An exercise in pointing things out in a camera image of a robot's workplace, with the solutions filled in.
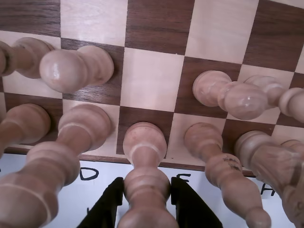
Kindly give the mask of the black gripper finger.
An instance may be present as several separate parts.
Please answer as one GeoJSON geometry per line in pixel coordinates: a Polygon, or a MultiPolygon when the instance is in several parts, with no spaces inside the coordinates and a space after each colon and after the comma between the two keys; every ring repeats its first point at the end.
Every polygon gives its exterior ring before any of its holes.
{"type": "Polygon", "coordinates": [[[117,207],[123,203],[124,179],[117,177],[88,211],[78,228],[114,228],[117,207]]]}
{"type": "Polygon", "coordinates": [[[176,206],[176,220],[181,228],[221,228],[221,221],[183,179],[171,178],[171,203],[176,206]]]}

